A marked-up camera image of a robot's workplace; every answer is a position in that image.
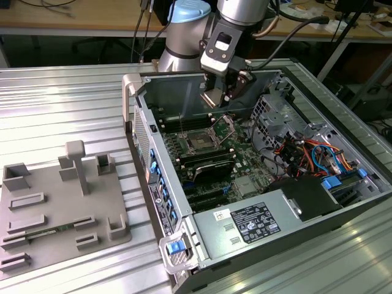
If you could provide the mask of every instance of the chipset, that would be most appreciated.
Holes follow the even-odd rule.
[[[242,197],[257,192],[257,188],[248,176],[236,178],[234,183]]]

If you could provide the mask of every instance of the motherboard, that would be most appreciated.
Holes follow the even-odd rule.
[[[161,129],[190,207],[197,213],[264,193],[274,175],[252,147],[247,123],[229,115],[203,121],[209,126],[178,119],[177,132]]]

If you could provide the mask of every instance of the aluminum extrusion table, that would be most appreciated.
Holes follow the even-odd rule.
[[[289,59],[273,61],[271,66],[290,69],[370,152],[392,169],[389,145],[352,116],[345,105],[330,104],[332,93],[311,78],[303,66]],[[25,162],[29,168],[57,164],[64,143],[72,140],[85,141],[87,156],[109,152],[115,158],[133,236],[126,244],[1,281],[1,293],[172,292],[121,116],[122,76],[152,71],[152,65],[144,64],[0,72],[0,167],[15,162]],[[317,121],[313,109],[301,111]],[[338,230],[199,292],[391,293],[391,243],[392,199]]]

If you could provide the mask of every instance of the power supply label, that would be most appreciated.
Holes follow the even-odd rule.
[[[233,211],[232,218],[248,244],[281,231],[264,202]]]

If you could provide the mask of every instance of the gray fixture post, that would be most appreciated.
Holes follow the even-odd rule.
[[[66,156],[75,164],[83,195],[88,195],[90,192],[87,185],[86,175],[83,171],[83,164],[81,162],[81,159],[85,157],[85,155],[86,151],[83,141],[78,140],[66,143]]]

